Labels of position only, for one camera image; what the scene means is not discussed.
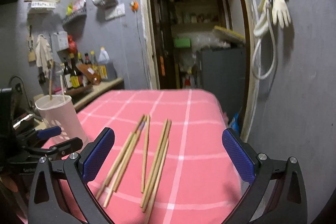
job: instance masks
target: power outlet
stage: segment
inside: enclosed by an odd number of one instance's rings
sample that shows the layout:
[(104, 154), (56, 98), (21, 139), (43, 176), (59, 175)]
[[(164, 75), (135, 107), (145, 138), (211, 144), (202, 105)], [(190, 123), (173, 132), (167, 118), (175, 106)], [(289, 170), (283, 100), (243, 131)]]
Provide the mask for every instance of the power outlet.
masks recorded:
[(112, 7), (108, 10), (105, 10), (105, 20), (111, 20), (117, 17), (125, 15), (125, 4), (119, 4), (116, 7)]

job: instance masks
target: green box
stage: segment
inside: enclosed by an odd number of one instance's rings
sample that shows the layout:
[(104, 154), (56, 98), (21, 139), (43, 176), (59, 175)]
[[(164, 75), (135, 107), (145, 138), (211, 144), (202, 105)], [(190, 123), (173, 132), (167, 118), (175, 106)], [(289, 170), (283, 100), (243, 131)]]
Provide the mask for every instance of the green box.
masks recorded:
[(190, 38), (174, 38), (175, 48), (190, 48)]

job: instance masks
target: gray cabinet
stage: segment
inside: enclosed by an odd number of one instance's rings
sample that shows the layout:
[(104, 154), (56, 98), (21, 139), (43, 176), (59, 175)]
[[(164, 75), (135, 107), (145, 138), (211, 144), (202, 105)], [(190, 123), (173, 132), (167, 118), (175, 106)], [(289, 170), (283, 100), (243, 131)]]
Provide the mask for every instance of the gray cabinet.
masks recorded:
[(245, 67), (245, 48), (197, 53), (198, 88), (213, 93), (230, 120), (243, 105)]

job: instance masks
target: gray wall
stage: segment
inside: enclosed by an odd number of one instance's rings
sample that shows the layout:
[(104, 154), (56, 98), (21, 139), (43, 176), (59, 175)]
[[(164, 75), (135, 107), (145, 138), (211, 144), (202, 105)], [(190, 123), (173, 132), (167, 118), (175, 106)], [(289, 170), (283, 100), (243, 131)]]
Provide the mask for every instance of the gray wall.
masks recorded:
[[(126, 89), (147, 88), (144, 76), (144, 66), (147, 70), (146, 48), (143, 38), (141, 12), (137, 13), (140, 40), (137, 32), (136, 15), (130, 10), (129, 3), (133, 0), (118, 0), (125, 3), (126, 16), (106, 21), (103, 10), (96, 8), (91, 0), (87, 0), (88, 14), (82, 19), (66, 27), (69, 34), (73, 34), (78, 50), (83, 53), (94, 50), (97, 58), (100, 47), (104, 46), (112, 59), (118, 77), (123, 77)], [(65, 16), (70, 0), (61, 0), (61, 3), (50, 14), (30, 16), (29, 24), (33, 26), (33, 35), (36, 38), (42, 33), (49, 39), (49, 33), (63, 30), (61, 19)], [(17, 3), (0, 6), (0, 45), (1, 60), (10, 64), (1, 73), (0, 86), (6, 86), (13, 74), (20, 75), (26, 85), (28, 96), (48, 92), (48, 83), (39, 85), (38, 69), (35, 62), (28, 63), (26, 50), (27, 3), (19, 0)], [(67, 52), (55, 52), (56, 62), (63, 62)]]
[(113, 60), (119, 77), (124, 77), (126, 89), (147, 88), (141, 50), (145, 68), (147, 68), (146, 48), (143, 39), (141, 12), (137, 13), (141, 45), (137, 32), (136, 15), (130, 10), (129, 3), (133, 0), (118, 0), (125, 4), (126, 15), (114, 20), (105, 20), (105, 12), (87, 0), (88, 14), (82, 35), (76, 40), (81, 52), (94, 50), (97, 58), (100, 47), (104, 46)]
[(260, 83), (248, 142), (273, 159), (298, 158), (310, 223), (336, 186), (336, 0), (289, 0), (288, 8), (293, 25), (275, 32), (278, 67)]
[[(18, 74), (25, 82), (28, 97), (47, 92), (46, 83), (40, 86), (37, 76), (38, 69), (35, 62), (28, 63), (26, 39), (28, 35), (28, 23), (32, 25), (35, 42), (38, 34), (42, 33), (49, 39), (49, 33), (63, 30), (61, 17), (65, 16), (66, 7), (70, 0), (61, 0), (54, 13), (30, 15), (27, 19), (28, 4), (23, 0), (17, 3), (0, 6), (0, 45), (1, 54), (8, 64), (8, 69), (2, 70), (1, 86), (7, 85), (8, 79), (13, 74)], [(56, 62), (60, 57), (53, 52)]]

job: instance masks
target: towel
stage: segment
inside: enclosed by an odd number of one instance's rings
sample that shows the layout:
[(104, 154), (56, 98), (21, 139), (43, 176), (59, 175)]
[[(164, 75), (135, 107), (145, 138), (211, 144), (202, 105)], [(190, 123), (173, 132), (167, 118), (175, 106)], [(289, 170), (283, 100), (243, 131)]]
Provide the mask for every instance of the towel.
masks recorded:
[(53, 60), (53, 53), (48, 40), (42, 34), (37, 37), (35, 54), (37, 67), (41, 67), (44, 76), (49, 78), (50, 66), (48, 64), (51, 64), (51, 60)]

